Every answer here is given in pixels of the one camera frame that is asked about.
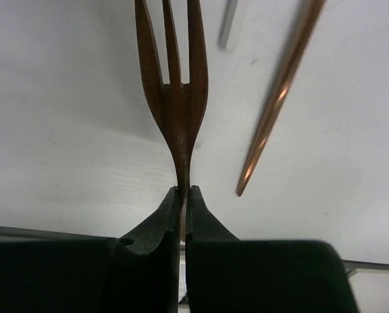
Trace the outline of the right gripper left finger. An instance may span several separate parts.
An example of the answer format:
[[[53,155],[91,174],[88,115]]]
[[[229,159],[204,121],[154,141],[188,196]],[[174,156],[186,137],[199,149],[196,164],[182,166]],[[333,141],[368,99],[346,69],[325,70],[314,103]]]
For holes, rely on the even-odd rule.
[[[119,238],[0,226],[0,312],[176,312],[179,201]]]

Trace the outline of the copper fork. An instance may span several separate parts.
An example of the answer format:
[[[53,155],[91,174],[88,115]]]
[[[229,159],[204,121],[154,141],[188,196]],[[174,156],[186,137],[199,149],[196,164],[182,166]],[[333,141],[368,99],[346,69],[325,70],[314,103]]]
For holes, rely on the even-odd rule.
[[[209,76],[199,1],[187,2],[190,81],[182,83],[173,12],[162,3],[169,83],[162,79],[158,50],[145,1],[135,2],[137,46],[141,81],[147,104],[173,157],[180,194],[180,239],[186,237],[190,195],[190,165],[195,141],[207,107]]]

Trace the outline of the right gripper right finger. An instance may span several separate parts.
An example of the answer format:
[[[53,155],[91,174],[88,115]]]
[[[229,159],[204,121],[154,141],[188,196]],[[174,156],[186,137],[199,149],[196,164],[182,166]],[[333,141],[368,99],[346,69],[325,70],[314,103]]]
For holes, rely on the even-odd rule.
[[[358,312],[331,245],[242,241],[208,210],[198,186],[186,213],[186,283],[191,312]]]

